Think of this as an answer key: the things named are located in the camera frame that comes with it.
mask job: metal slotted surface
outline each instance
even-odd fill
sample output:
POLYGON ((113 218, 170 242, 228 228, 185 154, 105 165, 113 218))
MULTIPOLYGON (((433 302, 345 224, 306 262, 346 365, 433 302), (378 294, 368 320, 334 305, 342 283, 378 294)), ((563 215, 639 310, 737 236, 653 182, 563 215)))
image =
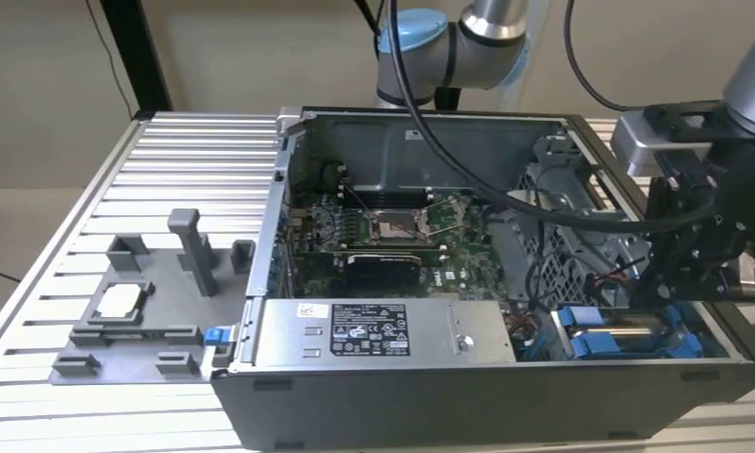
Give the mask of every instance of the metal slotted surface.
MULTIPOLYGON (((607 141, 612 122, 591 125, 607 141)), ((166 215, 178 207, 201 210, 198 228, 214 247, 254 239, 273 130, 273 117, 193 113, 159 113, 129 128, 130 144, 118 145, 0 315, 0 452, 246 451, 206 384, 53 387, 46 378, 114 234, 142 233, 149 247, 177 247, 166 215)), ((755 326, 755 307, 742 310, 755 326)), ((755 453, 755 391, 696 408, 647 442, 417 451, 755 453)))

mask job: metal case panel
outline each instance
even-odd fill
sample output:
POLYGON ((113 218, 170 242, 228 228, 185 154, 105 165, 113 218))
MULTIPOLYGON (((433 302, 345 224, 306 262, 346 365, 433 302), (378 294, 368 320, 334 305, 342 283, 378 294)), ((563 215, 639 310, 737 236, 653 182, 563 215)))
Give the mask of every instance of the metal case panel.
POLYGON ((218 374, 212 388, 253 450, 488 445, 648 438, 750 371, 555 365, 218 374))

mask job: blue tab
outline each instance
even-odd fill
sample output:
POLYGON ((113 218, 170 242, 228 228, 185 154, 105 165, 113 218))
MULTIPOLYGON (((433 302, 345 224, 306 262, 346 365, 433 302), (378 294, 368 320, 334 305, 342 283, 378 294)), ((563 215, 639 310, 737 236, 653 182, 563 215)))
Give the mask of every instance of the blue tab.
POLYGON ((675 359, 697 359, 701 357, 701 343, 692 333, 681 335, 677 347, 668 349, 668 356, 675 359))
POLYGON ((559 309, 556 311, 556 315, 559 316, 559 321, 563 323, 563 326, 572 326, 576 320, 573 319, 573 315, 568 309, 559 309))
MULTIPOLYGON (((388 30, 384 25, 380 31, 377 50, 382 54, 390 53, 388 45, 388 30)), ((448 27, 448 16, 438 9, 412 8, 397 12, 397 31, 400 32, 400 50, 406 52, 421 47, 444 33, 448 27)))
POLYGON ((620 353, 620 348, 608 332, 583 333, 571 339, 576 359, 591 359, 597 355, 620 353))
POLYGON ((210 327, 204 333, 204 346, 222 346, 230 343, 232 328, 210 327))
POLYGON ((603 326, 604 318, 597 307, 567 307, 577 326, 603 326))

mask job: warning label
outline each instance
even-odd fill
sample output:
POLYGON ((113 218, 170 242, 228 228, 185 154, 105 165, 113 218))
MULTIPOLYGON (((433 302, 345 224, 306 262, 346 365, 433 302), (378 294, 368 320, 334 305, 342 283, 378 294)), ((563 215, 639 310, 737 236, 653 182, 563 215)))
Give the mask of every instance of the warning label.
POLYGON ((329 351, 336 356, 409 356, 405 305, 333 305, 329 351))

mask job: wall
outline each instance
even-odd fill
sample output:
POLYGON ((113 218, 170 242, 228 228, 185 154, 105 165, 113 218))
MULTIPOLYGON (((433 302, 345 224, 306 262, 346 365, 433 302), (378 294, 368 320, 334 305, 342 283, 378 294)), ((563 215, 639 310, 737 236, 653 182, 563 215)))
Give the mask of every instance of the wall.
POLYGON ((85 4, 0 0, 0 188, 83 185, 126 126, 85 4))
MULTIPOLYGON (((454 18, 465 3, 401 5, 438 6, 454 18)), ((350 0, 143 0, 143 7, 178 109, 370 105, 370 41, 350 0)), ((519 110, 611 116, 567 68, 563 7, 549 0, 519 110)), ((755 36, 755 0, 580 0, 573 28, 577 58, 611 99, 713 98, 755 36)), ((493 109, 499 98, 469 91, 461 107, 493 109)), ((85 184, 126 124, 83 3, 0 0, 0 187, 85 184)))
MULTIPOLYGON (((564 9, 565 0, 551 0, 517 108, 613 117, 569 71, 564 9)), ((755 0, 577 0, 572 39, 585 77, 612 102, 716 99, 755 39, 755 0)))
MULTIPOLYGON (((441 8, 453 19, 466 3, 400 2, 441 8)), ((352 0, 146 0, 143 6, 175 108, 372 105, 370 33, 352 0)), ((500 93, 471 91, 461 99, 465 109, 495 109, 500 93)))

